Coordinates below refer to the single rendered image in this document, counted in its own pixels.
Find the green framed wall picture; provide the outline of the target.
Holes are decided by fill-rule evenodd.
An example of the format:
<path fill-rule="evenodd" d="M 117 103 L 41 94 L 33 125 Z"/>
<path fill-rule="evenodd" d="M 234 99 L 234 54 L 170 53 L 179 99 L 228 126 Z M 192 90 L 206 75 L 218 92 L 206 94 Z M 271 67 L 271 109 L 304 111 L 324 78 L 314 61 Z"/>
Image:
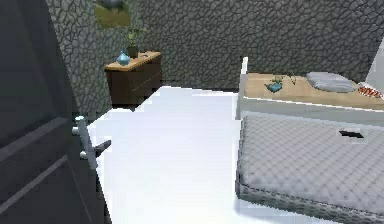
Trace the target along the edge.
<path fill-rule="evenodd" d="M 93 9 L 101 29 L 130 25 L 130 10 L 125 0 L 93 0 Z"/>

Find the green house plant in pot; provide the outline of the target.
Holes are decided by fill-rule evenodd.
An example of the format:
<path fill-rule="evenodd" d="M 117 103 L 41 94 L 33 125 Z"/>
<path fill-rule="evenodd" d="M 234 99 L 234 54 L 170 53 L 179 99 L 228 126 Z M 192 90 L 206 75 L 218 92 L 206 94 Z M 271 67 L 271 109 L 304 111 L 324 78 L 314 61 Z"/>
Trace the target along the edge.
<path fill-rule="evenodd" d="M 138 38 L 140 35 L 147 32 L 146 28 L 121 28 L 122 33 L 125 35 L 125 40 L 128 44 L 126 51 L 130 58 L 138 57 Z"/>

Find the white bed with grey mattress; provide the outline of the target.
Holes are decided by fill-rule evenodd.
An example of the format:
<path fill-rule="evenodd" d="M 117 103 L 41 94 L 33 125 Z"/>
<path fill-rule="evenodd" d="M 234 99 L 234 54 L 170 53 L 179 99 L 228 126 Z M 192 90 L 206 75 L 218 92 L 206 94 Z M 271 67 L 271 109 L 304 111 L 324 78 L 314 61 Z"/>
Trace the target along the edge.
<path fill-rule="evenodd" d="M 235 189 L 239 199 L 341 224 L 384 224 L 384 96 L 327 92 L 295 74 L 242 70 Z M 364 138 L 342 136 L 339 131 Z"/>

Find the dark brown chest of drawers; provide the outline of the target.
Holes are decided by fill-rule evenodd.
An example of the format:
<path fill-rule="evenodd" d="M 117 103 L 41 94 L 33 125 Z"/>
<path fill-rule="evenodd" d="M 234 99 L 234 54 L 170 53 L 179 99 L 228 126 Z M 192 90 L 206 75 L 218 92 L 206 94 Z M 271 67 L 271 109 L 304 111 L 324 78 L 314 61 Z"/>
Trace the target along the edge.
<path fill-rule="evenodd" d="M 162 86 L 161 53 L 144 52 L 149 57 L 117 62 L 104 67 L 113 107 L 136 108 Z"/>

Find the blue round vase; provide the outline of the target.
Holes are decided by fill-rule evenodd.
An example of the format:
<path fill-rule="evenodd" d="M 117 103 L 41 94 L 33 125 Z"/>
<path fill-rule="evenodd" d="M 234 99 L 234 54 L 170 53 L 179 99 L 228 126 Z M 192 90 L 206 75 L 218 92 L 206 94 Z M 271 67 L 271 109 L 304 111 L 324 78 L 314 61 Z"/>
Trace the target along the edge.
<path fill-rule="evenodd" d="M 123 51 L 121 51 L 120 55 L 117 57 L 116 61 L 121 66 L 126 66 L 130 62 L 130 57 L 127 56 Z"/>

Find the dark grey room door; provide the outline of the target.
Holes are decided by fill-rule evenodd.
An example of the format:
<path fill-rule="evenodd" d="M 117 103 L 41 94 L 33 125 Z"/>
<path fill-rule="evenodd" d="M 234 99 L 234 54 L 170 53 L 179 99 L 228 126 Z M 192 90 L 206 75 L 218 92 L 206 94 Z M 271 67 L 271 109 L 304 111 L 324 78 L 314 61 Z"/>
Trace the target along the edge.
<path fill-rule="evenodd" d="M 46 0 L 0 0 L 0 224 L 105 224 Z"/>

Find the small black flat object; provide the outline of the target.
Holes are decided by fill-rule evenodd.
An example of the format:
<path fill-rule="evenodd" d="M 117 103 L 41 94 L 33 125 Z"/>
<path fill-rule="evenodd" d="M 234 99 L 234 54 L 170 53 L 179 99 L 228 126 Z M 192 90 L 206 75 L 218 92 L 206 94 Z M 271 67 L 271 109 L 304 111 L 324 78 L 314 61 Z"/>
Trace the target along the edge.
<path fill-rule="evenodd" d="M 351 137 L 351 138 L 364 138 L 364 136 L 359 132 L 341 130 L 341 131 L 339 131 L 339 133 L 342 136 L 347 136 L 347 137 Z"/>

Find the teal pot with plant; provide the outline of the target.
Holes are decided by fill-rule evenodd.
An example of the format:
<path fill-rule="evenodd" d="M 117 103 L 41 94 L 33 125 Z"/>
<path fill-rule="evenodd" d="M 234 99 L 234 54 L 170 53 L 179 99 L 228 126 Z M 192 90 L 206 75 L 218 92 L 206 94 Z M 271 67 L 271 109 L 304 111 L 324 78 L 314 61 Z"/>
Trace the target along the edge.
<path fill-rule="evenodd" d="M 288 78 L 293 85 L 296 85 L 296 77 L 295 76 L 276 76 L 272 78 L 270 81 L 271 83 L 269 84 L 264 84 L 267 90 L 269 90 L 271 93 L 276 93 L 280 91 L 283 87 L 283 80 L 284 78 Z"/>

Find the grey pillow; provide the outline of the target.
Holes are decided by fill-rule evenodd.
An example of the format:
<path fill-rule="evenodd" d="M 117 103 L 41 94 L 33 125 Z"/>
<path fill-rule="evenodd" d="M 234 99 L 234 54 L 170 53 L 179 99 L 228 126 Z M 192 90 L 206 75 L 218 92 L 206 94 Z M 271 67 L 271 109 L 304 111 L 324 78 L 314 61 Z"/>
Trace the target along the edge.
<path fill-rule="evenodd" d="M 348 93 L 355 90 L 353 81 L 336 73 L 309 72 L 306 79 L 312 87 L 322 91 Z"/>

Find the red and white patterned dish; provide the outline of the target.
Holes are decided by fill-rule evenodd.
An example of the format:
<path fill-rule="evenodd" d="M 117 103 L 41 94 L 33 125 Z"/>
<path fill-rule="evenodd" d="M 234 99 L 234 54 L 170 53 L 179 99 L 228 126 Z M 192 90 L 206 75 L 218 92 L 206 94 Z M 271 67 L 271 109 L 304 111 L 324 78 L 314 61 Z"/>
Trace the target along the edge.
<path fill-rule="evenodd" d="M 374 98 L 381 98 L 382 93 L 378 90 L 374 89 L 373 87 L 367 87 L 363 85 L 359 85 L 357 88 L 358 92 L 364 96 L 367 97 L 374 97 Z"/>

